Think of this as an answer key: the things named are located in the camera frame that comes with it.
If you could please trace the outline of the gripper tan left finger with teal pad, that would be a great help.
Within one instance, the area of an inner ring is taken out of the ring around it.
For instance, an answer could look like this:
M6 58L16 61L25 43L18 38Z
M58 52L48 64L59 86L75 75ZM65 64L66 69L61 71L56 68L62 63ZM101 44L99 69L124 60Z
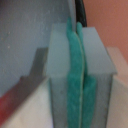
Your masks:
M53 25L48 51L54 128L80 128L83 57L71 19Z

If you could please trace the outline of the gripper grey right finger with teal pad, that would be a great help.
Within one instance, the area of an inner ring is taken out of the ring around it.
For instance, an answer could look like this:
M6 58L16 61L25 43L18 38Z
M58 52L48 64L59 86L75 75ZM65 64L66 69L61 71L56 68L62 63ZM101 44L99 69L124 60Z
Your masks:
M95 28L77 24L76 128L105 128L116 69Z

